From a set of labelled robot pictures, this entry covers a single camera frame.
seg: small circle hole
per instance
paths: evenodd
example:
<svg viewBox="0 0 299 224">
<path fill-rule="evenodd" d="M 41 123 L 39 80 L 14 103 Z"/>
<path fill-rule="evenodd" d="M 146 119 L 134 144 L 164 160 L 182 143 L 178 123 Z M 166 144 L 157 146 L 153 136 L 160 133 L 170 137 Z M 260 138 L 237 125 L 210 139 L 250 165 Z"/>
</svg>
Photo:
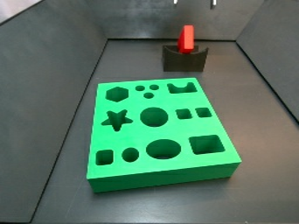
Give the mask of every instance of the small circle hole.
<svg viewBox="0 0 299 224">
<path fill-rule="evenodd" d="M 134 90 L 136 90 L 136 91 L 144 91 L 144 90 L 145 90 L 145 87 L 144 87 L 144 86 L 136 86 L 136 87 L 134 87 Z"/>
<path fill-rule="evenodd" d="M 154 95 L 152 93 L 145 93 L 144 94 L 145 99 L 152 99 L 153 97 L 154 97 Z"/>
<path fill-rule="evenodd" d="M 150 88 L 152 90 L 157 90 L 157 89 L 158 89 L 158 86 L 157 86 L 157 85 L 150 85 L 149 88 Z"/>
</svg>

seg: gray tabletop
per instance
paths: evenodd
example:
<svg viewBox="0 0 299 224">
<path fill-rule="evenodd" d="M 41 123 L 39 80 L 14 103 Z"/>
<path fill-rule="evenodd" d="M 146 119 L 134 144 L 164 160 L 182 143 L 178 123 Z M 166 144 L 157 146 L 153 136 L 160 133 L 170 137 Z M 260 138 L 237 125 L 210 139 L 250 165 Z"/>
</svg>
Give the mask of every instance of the gray tabletop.
<svg viewBox="0 0 299 224">
<path fill-rule="evenodd" d="M 299 222 L 299 129 L 233 42 L 209 48 L 202 73 L 164 73 L 162 45 L 108 41 L 33 222 Z M 85 179 L 97 84 L 196 77 L 242 163 L 230 178 L 94 194 Z"/>
</svg>

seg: green shape sorter board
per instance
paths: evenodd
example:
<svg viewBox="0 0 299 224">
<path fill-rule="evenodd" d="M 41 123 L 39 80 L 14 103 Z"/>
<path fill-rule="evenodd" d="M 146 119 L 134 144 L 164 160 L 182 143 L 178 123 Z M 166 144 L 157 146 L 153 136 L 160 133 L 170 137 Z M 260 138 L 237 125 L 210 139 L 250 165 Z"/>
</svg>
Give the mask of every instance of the green shape sorter board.
<svg viewBox="0 0 299 224">
<path fill-rule="evenodd" d="M 194 78 L 97 85 L 94 193 L 229 177 L 238 154 Z"/>
</svg>

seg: black block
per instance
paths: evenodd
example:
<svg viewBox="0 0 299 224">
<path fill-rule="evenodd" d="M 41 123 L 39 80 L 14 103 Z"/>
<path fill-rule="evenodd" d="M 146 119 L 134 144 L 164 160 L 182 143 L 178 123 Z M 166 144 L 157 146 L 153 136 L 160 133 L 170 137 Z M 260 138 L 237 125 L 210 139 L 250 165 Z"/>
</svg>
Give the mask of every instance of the black block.
<svg viewBox="0 0 299 224">
<path fill-rule="evenodd" d="M 176 45 L 162 46 L 162 70 L 165 72 L 201 72 L 209 48 L 198 52 L 193 47 L 189 54 L 180 53 Z"/>
</svg>

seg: rectangle hole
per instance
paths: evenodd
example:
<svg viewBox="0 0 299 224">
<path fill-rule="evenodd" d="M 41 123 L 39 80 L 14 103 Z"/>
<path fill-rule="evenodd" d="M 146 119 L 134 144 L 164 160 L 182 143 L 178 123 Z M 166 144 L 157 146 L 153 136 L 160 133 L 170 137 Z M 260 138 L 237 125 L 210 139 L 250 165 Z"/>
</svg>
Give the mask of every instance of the rectangle hole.
<svg viewBox="0 0 299 224">
<path fill-rule="evenodd" d="M 218 136 L 193 136 L 189 137 L 190 149 L 194 155 L 222 152 L 224 147 Z"/>
<path fill-rule="evenodd" d="M 190 119 L 192 118 L 192 113 L 186 108 L 176 109 L 174 112 L 176 112 L 178 119 Z"/>
<path fill-rule="evenodd" d="M 194 110 L 198 117 L 210 117 L 210 111 L 208 108 L 196 108 Z"/>
<path fill-rule="evenodd" d="M 97 165 L 110 165 L 113 163 L 113 151 L 100 150 L 95 155 Z"/>
</svg>

